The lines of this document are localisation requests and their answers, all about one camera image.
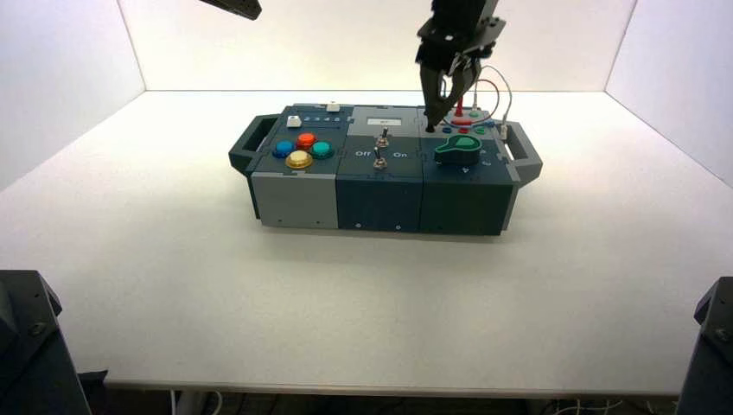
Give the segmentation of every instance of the yellow button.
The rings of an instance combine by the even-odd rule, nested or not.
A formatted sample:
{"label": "yellow button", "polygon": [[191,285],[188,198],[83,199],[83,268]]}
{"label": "yellow button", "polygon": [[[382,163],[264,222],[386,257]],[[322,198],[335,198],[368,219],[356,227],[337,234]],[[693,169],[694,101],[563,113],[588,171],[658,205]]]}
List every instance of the yellow button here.
{"label": "yellow button", "polygon": [[305,169],[313,164],[313,157],[303,150],[296,150],[285,159],[285,164],[292,169]]}

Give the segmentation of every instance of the white backdrop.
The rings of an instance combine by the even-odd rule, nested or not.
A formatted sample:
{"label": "white backdrop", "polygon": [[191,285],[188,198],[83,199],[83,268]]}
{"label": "white backdrop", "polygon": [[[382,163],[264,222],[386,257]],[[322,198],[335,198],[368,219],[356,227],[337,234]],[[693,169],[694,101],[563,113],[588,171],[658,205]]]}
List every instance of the white backdrop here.
{"label": "white backdrop", "polygon": [[0,1],[0,189],[143,89],[115,0]]}
{"label": "white backdrop", "polygon": [[[420,89],[430,0],[260,0],[251,22],[198,0],[119,0],[150,90]],[[518,90],[601,91],[634,0],[501,0],[492,62]]]}
{"label": "white backdrop", "polygon": [[733,2],[639,0],[609,93],[733,185]]}

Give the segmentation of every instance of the red button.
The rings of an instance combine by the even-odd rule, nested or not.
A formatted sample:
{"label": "red button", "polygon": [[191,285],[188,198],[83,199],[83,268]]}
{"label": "red button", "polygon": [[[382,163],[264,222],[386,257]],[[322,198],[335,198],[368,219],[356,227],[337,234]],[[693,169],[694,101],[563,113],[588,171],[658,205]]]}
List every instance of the red button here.
{"label": "red button", "polygon": [[474,120],[471,118],[453,118],[450,123],[453,125],[471,125]]}
{"label": "red button", "polygon": [[298,136],[296,147],[299,150],[308,150],[316,143],[316,135],[312,132],[304,132]]}

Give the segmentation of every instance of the small display screen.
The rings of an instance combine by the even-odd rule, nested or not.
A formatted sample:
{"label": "small display screen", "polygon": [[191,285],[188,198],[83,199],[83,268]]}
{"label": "small display screen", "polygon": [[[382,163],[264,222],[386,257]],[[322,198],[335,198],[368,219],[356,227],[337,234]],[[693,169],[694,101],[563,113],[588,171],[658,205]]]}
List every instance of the small display screen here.
{"label": "small display screen", "polygon": [[400,118],[367,118],[367,125],[388,125],[388,126],[401,126],[402,119]]}

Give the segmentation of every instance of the white table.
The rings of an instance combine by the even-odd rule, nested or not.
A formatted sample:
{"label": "white table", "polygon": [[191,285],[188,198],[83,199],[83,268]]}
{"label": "white table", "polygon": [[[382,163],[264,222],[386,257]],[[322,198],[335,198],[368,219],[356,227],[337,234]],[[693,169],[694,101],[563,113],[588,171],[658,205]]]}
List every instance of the white table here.
{"label": "white table", "polygon": [[500,237],[262,227],[229,148],[331,99],[421,95],[146,93],[0,193],[0,268],[41,271],[114,386],[679,391],[731,188],[604,93],[517,93],[545,167]]}

